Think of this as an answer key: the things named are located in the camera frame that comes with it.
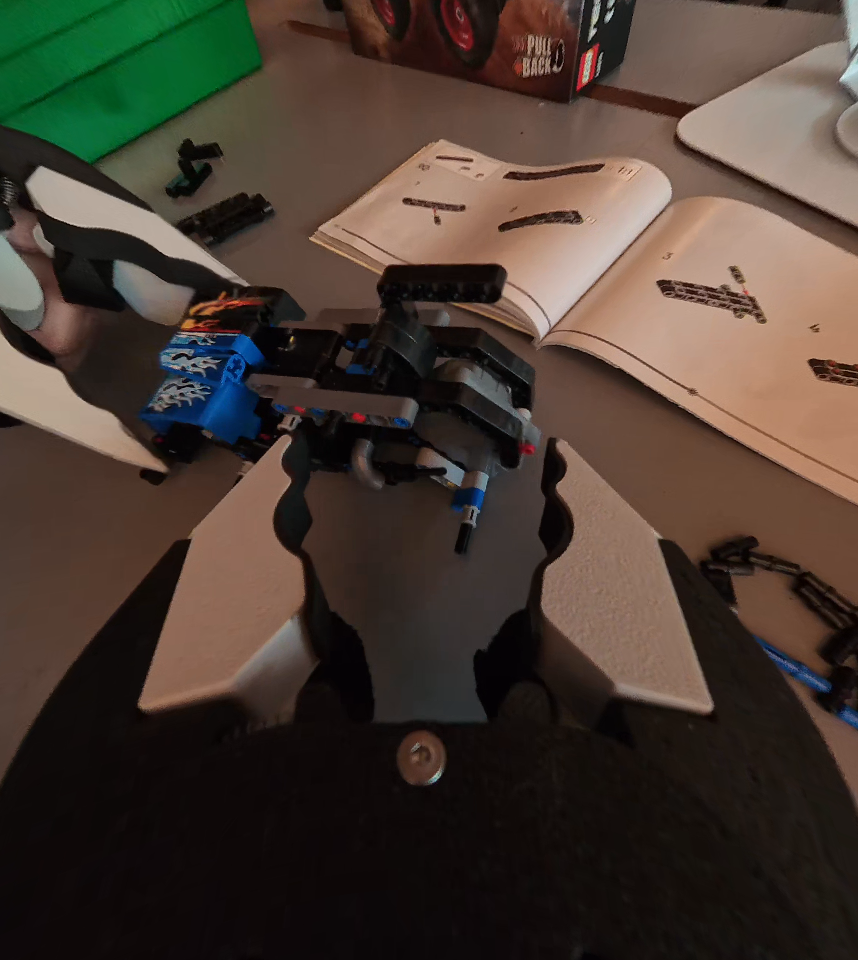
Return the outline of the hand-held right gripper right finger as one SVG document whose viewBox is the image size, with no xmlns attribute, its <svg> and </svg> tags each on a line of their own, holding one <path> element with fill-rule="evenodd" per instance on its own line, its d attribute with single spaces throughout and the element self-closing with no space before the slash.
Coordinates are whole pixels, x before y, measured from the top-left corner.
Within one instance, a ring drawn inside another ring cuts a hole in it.
<svg viewBox="0 0 858 960">
<path fill-rule="evenodd" d="M 538 536 L 545 558 L 525 605 L 474 656 L 486 717 L 531 685 L 551 716 L 592 726 L 611 702 L 714 710 L 664 540 L 566 441 L 546 446 Z"/>
</svg>

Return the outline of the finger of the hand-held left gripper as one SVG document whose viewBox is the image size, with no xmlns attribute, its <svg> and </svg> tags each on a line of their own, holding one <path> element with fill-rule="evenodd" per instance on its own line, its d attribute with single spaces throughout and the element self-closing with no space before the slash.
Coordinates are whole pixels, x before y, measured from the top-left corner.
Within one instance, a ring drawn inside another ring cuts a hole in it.
<svg viewBox="0 0 858 960">
<path fill-rule="evenodd" d="M 129 308 L 171 327 L 193 301 L 247 285 L 149 208 L 45 166 L 29 176 L 26 188 L 70 304 Z"/>
<path fill-rule="evenodd" d="M 36 275 L 0 232 L 0 414 L 164 477 L 169 467 L 111 412 L 80 397 L 62 371 L 30 356 L 3 322 L 44 318 Z"/>
</svg>

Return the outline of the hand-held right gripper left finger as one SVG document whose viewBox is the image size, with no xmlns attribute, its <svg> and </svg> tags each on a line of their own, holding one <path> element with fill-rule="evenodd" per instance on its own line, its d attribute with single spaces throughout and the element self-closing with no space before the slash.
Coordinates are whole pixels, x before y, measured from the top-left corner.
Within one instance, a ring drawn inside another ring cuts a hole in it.
<svg viewBox="0 0 858 960">
<path fill-rule="evenodd" d="M 363 643 L 330 609 L 303 546 L 312 472 L 306 438 L 281 438 L 196 526 L 140 694 L 144 714 L 229 703 L 281 724 L 316 682 L 349 719 L 372 720 Z"/>
</svg>

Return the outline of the lego truck model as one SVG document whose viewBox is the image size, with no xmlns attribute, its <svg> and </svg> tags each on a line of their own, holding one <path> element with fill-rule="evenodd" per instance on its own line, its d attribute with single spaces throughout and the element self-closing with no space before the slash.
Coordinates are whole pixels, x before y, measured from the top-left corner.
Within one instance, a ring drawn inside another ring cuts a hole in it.
<svg viewBox="0 0 858 960">
<path fill-rule="evenodd" d="M 168 463 L 205 441 L 254 464 L 285 435 L 311 469 L 368 489 L 427 479 L 452 496 L 465 555 L 488 485 L 534 455 L 534 370 L 483 329 L 418 310 L 420 286 L 390 285 L 374 320 L 306 322 L 286 291 L 196 294 L 159 354 L 163 379 L 139 413 Z"/>
</svg>

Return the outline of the black lego liftarm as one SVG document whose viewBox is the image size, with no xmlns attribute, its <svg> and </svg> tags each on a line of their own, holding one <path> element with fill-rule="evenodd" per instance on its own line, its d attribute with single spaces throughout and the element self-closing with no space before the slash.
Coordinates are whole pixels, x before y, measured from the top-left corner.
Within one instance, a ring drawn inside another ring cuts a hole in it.
<svg viewBox="0 0 858 960">
<path fill-rule="evenodd" d="M 417 305 L 494 305 L 507 285 L 507 270 L 498 264 L 394 264 L 387 266 L 376 284 L 380 302 L 378 327 L 400 330 L 445 327 L 445 310 L 436 308 L 420 318 Z"/>
</svg>

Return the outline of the instruction booklet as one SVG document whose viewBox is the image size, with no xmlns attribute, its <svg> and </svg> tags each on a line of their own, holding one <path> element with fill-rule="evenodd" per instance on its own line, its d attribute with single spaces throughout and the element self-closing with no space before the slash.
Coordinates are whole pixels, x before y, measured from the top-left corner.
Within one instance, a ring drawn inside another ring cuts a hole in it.
<svg viewBox="0 0 858 960">
<path fill-rule="evenodd" d="M 494 263 L 476 310 L 629 374 L 858 506 L 858 256 L 651 163 L 498 161 L 439 140 L 312 242 L 380 274 Z"/>
</svg>

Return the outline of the group of black lego beams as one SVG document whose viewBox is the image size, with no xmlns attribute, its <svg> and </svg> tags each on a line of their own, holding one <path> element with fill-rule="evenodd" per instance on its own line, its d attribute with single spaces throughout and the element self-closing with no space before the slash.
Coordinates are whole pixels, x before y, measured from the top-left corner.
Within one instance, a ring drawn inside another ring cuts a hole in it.
<svg viewBox="0 0 858 960">
<path fill-rule="evenodd" d="M 171 200 L 195 197 L 214 172 L 212 161 L 223 159 L 223 150 L 215 141 L 195 143 L 185 138 L 178 147 L 178 174 L 165 187 Z M 177 221 L 176 228 L 204 246 L 217 246 L 245 231 L 263 224 L 276 214 L 273 204 L 262 194 L 237 193 Z"/>
</svg>

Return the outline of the lego set box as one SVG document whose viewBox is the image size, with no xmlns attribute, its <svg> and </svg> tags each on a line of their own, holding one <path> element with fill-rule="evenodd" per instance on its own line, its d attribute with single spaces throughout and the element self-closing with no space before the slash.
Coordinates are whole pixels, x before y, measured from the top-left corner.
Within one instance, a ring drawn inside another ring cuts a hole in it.
<svg viewBox="0 0 858 960">
<path fill-rule="evenodd" d="M 342 1 L 368 59 L 567 104 L 616 70 L 634 1 Z"/>
</svg>

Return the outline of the person's left hand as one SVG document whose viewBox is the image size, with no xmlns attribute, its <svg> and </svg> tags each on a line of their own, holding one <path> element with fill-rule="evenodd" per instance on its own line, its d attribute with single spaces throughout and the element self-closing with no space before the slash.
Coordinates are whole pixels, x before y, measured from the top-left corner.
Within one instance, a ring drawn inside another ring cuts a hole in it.
<svg viewBox="0 0 858 960">
<path fill-rule="evenodd" d="M 97 311 L 64 299 L 55 274 L 54 259 L 36 237 L 38 220 L 35 214 L 18 204 L 11 206 L 9 212 L 13 226 L 7 233 L 7 240 L 34 273 L 43 292 L 43 318 L 30 336 L 52 354 L 63 371 L 74 372 L 97 332 Z"/>
</svg>

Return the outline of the green plastic bin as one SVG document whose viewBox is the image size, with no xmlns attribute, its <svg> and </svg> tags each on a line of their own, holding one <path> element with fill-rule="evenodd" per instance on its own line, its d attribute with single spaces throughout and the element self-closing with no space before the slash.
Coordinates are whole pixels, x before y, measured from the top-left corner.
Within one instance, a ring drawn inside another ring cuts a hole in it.
<svg viewBox="0 0 858 960">
<path fill-rule="evenodd" d="M 88 162 L 262 63 L 243 1 L 0 1 L 0 125 Z"/>
</svg>

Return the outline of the white wooden book stand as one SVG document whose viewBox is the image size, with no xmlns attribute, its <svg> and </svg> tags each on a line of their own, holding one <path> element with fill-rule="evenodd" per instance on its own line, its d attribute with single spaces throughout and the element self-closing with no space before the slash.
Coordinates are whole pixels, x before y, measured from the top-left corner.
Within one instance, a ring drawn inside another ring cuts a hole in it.
<svg viewBox="0 0 858 960">
<path fill-rule="evenodd" d="M 824 44 L 684 116 L 688 148 L 858 229 L 858 1 Z"/>
</svg>

